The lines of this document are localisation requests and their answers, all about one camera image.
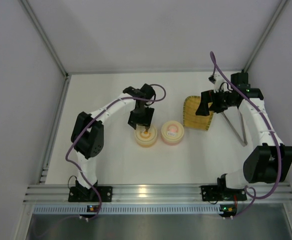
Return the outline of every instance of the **cable connector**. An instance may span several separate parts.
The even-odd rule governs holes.
[[[211,75],[210,77],[208,77],[209,81],[212,83],[212,84],[215,84],[216,83],[216,79],[215,79],[215,76],[214,75]]]

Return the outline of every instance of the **white wall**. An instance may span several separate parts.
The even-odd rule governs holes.
[[[292,146],[292,1],[249,73],[253,86],[265,96],[274,128],[284,143]],[[292,185],[292,167],[288,180]]]
[[[69,72],[240,70],[279,0],[29,0]]]
[[[11,237],[63,78],[17,0],[0,0],[0,240]]]

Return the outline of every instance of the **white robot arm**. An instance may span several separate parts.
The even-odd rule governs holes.
[[[90,113],[91,118],[94,119],[103,110],[106,110],[106,113],[98,118],[98,120],[101,121],[102,124],[105,126],[106,124],[111,124],[111,121],[118,119],[120,116],[124,115],[125,113],[133,111],[135,108],[136,100],[124,99],[126,97],[131,97],[131,95],[127,93],[122,93],[118,97],[120,101],[118,101],[113,107],[107,110],[106,108],[109,105],[107,104],[103,108],[100,108],[96,111],[91,112]],[[81,152],[77,151],[76,154],[78,157],[78,164],[80,165],[82,172],[84,173],[86,178],[89,180],[89,182],[94,185],[97,182],[96,162],[98,160],[98,156],[90,157],[86,159],[85,156]],[[88,183],[82,178],[79,170],[78,170],[77,180],[85,188],[88,188],[88,189],[90,188]]]
[[[243,72],[232,74],[231,83],[245,98],[234,90],[223,91],[223,84],[228,84],[223,79],[216,80],[214,76],[211,76],[209,80],[215,85],[215,89],[201,93],[201,102],[196,115],[208,116],[209,111],[222,113],[228,107],[237,107],[246,120],[254,148],[244,161],[243,169],[225,173],[218,179],[218,181],[223,181],[222,187],[228,190],[239,190],[248,183],[274,183],[278,176],[279,160],[274,138],[276,138],[281,152],[280,182],[283,182],[292,163],[292,147],[285,146],[274,131],[260,89],[250,88],[248,73]]]
[[[156,100],[156,93],[151,85],[144,84],[141,89],[130,86],[117,99],[103,108],[91,113],[82,112],[78,115],[71,136],[78,158],[76,188],[79,196],[73,197],[73,201],[84,200],[84,202],[88,202],[92,200],[91,186],[97,186],[96,162],[97,155],[104,145],[104,125],[110,124],[111,121],[115,121],[121,115],[130,112],[128,124],[134,129],[137,125],[143,126],[147,131],[154,113],[154,109],[149,107],[147,102],[161,101],[165,95],[166,93],[163,98]]]

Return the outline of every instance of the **white table surface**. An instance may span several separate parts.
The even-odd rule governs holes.
[[[161,84],[167,90],[155,109],[152,123],[158,132],[163,123],[182,123],[183,104],[188,96],[200,96],[213,88],[208,81],[210,72],[85,74],[71,76],[56,141],[50,160],[46,184],[67,184],[76,175],[75,166],[65,161],[71,145],[70,137],[78,114],[92,112],[117,98],[128,86],[140,88],[144,83]],[[161,89],[155,87],[157,98]],[[240,130],[235,107],[225,111]],[[242,147],[226,121],[214,114],[209,131],[185,128],[179,145],[169,146],[158,139],[151,148],[135,142],[128,122],[129,114],[105,126],[105,145],[97,156],[97,178],[100,184],[207,184],[215,183],[221,174],[242,168],[252,151],[249,131],[248,145]],[[70,158],[76,160],[73,151]]]

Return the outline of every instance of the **round container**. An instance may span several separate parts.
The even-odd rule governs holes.
[[[146,132],[144,126],[137,125],[135,130],[135,139],[140,146],[144,148],[151,147],[153,144],[155,144],[157,137],[158,133],[155,126],[151,125],[148,132]]]
[[[168,145],[177,145],[184,136],[184,127],[177,121],[168,121],[161,128],[162,140]]]

